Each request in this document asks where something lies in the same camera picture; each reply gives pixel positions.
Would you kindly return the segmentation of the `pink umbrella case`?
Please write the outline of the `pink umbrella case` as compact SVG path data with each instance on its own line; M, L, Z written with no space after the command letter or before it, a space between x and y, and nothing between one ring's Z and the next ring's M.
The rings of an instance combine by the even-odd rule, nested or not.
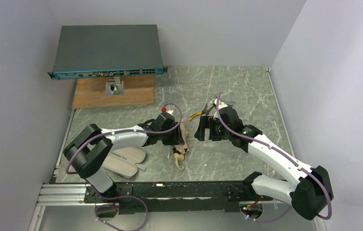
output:
M131 178L138 172L138 164L146 158L146 151L141 147L128 147L110 151L102 167L124 178Z

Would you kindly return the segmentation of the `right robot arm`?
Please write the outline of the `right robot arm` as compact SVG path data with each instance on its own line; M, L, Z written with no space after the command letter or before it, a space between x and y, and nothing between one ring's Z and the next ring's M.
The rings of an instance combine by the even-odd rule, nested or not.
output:
M283 177L283 180L277 180L260 172L251 173L242 182L247 196L267 196L285 202L307 220L331 218L334 195L329 173L324 167L312 167L292 157L260 129L244 125L231 106L219 108L213 116L201 115L194 137L203 141L206 130L209 140L228 140L267 163Z

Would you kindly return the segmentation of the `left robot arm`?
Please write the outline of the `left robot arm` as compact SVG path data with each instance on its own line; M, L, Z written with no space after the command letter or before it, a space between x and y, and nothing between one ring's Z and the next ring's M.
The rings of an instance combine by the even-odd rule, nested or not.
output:
M63 150L68 160L65 172L77 174L100 193L115 193L116 184L102 168L111 151L130 147L145 147L161 141L166 145L183 144L182 120L176 121L170 112L155 119L122 129L102 129L96 124L86 126Z

